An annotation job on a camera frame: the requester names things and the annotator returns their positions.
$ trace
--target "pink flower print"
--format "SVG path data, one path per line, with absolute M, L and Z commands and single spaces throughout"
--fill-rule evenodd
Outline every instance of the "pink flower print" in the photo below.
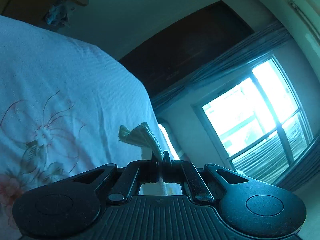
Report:
M 4 134 L 25 150 L 21 168 L 31 173 L 51 163 L 70 172 L 78 161 L 77 138 L 85 125 L 69 114 L 74 104 L 60 92 L 51 96 L 42 111 L 27 100 L 13 103 L 0 123 Z
M 23 194 L 20 183 L 16 178 L 0 174 L 0 203 L 12 206 L 14 201 Z
M 12 216 L 12 206 L 14 201 L 22 194 L 23 190 L 16 178 L 0 174 L 0 204 L 4 205 L 5 214 L 8 216 L 8 224 L 14 229 L 18 229 L 18 227 Z

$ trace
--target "black plastic mount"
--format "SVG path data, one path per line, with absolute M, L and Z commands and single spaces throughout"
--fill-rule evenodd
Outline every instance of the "black plastic mount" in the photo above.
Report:
M 179 183 L 184 195 L 138 195 L 141 184 Z M 154 156 L 94 170 L 30 190 L 12 208 L 28 239 L 300 239 L 302 200 L 215 164 Z

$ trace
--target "bed sheet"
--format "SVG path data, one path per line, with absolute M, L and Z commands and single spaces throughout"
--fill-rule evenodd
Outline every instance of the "bed sheet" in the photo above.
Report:
M 23 192 L 150 159 L 119 141 L 120 125 L 147 122 L 169 150 L 144 86 L 96 46 L 0 16 L 0 86 L 0 239 L 20 237 L 12 205 Z

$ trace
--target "wall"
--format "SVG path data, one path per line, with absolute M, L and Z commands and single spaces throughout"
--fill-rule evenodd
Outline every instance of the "wall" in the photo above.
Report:
M 294 192 L 307 208 L 307 218 L 299 236 L 303 240 L 315 240 L 320 236 L 320 174 Z
M 259 0 L 294 37 L 320 80 L 320 39 L 310 25 L 289 5 L 291 0 Z M 292 0 L 320 35 L 320 0 Z
M 99 46 L 120 59 L 154 34 L 219 0 L 89 0 L 61 34 Z M 274 20 L 257 0 L 223 0 L 255 31 Z
M 294 40 L 274 51 L 274 55 L 286 72 L 305 110 L 313 135 L 320 130 L 320 83 L 308 60 Z M 223 165 L 217 149 L 213 145 L 191 105 L 196 104 L 231 79 L 245 71 L 238 70 L 206 87 L 190 91 L 188 95 L 159 114 L 170 124 L 182 150 L 196 167 L 206 163 Z

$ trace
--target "round pad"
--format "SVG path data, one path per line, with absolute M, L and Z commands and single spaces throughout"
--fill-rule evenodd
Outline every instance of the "round pad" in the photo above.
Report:
M 73 206 L 73 200 L 62 194 L 44 196 L 36 203 L 37 210 L 45 215 L 60 215 L 68 212 Z
M 275 216 L 284 206 L 280 199 L 269 195 L 257 195 L 249 198 L 246 203 L 247 209 L 259 216 Z
M 36 238 L 63 238 L 83 231 L 100 212 L 90 184 L 63 182 L 35 188 L 17 199 L 12 214 L 19 229 Z

